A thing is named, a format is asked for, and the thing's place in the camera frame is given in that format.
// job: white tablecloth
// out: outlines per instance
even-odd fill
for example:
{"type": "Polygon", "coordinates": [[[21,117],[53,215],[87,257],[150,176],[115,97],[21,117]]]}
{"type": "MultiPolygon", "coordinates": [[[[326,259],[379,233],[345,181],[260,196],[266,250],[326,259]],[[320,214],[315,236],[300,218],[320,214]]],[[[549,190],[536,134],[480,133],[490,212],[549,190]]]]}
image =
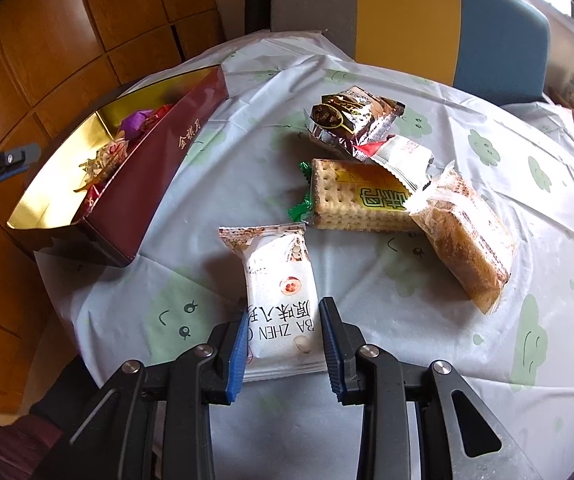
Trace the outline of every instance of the white tablecloth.
{"type": "MultiPolygon", "coordinates": [[[[174,359],[230,314],[244,294],[243,267],[218,227],[288,221],[307,188],[298,163],[328,156],[307,139],[304,110],[356,84],[407,105],[394,128],[430,148],[437,167],[456,161],[518,254],[498,311],[485,317],[424,237],[310,228],[318,293],[398,359],[450,361],[545,480],[566,478],[574,469],[574,156],[507,111],[355,64],[319,34],[256,34],[140,85],[219,62],[231,99],[203,127],[135,261],[115,269],[36,254],[97,383],[129,358],[174,359]]],[[[360,408],[336,402],[325,373],[245,383],[234,405],[211,410],[216,473],[355,478],[361,418],[360,408]]]]}

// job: chair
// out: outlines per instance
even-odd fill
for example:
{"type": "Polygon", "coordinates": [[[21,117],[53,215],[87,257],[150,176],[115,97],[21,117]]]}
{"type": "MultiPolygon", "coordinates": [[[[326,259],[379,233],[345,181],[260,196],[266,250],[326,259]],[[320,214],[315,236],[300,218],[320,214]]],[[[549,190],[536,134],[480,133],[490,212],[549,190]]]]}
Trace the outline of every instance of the chair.
{"type": "Polygon", "coordinates": [[[271,28],[325,30],[357,62],[499,106],[542,100],[549,25],[526,0],[272,0],[271,28]]]}

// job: blue gripper pad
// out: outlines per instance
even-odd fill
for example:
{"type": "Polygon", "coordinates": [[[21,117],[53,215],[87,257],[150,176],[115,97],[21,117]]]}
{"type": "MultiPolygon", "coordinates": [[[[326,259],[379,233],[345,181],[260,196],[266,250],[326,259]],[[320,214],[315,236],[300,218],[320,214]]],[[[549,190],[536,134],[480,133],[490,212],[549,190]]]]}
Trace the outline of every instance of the blue gripper pad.
{"type": "Polygon", "coordinates": [[[342,402],[342,398],[347,393],[347,386],[344,382],[344,360],[340,355],[336,336],[331,327],[329,313],[324,304],[320,305],[320,321],[323,330],[324,360],[329,372],[331,390],[336,394],[338,402],[342,402]]]}
{"type": "Polygon", "coordinates": [[[247,338],[249,332],[249,313],[245,310],[236,335],[236,342],[229,359],[229,375],[225,395],[229,402],[234,402],[243,389],[244,368],[247,358],[247,338]]]}

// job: green candy wrapper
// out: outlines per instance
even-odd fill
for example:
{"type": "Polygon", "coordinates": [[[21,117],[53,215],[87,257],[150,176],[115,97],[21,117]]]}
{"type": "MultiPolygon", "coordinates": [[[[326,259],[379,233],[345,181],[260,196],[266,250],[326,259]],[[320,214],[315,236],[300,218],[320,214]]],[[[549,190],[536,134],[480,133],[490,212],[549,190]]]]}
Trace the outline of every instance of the green candy wrapper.
{"type": "MultiPolygon", "coordinates": [[[[300,171],[307,179],[309,185],[311,184],[311,163],[310,162],[301,162],[298,167],[300,171]]],[[[302,202],[291,207],[287,213],[289,218],[291,218],[292,222],[302,222],[305,221],[312,213],[314,206],[311,202],[311,192],[307,191],[305,193],[305,197],[302,202]]]]}

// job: purple candy wrapper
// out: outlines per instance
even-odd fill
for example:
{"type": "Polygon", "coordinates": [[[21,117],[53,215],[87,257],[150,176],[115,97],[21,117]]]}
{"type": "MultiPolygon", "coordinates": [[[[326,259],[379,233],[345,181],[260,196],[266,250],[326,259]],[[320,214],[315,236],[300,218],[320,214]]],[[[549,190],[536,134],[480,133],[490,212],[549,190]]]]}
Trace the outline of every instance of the purple candy wrapper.
{"type": "Polygon", "coordinates": [[[139,110],[122,120],[118,131],[122,130],[125,132],[125,140],[133,140],[140,136],[142,132],[139,129],[147,117],[151,115],[151,112],[153,110],[139,110]]]}

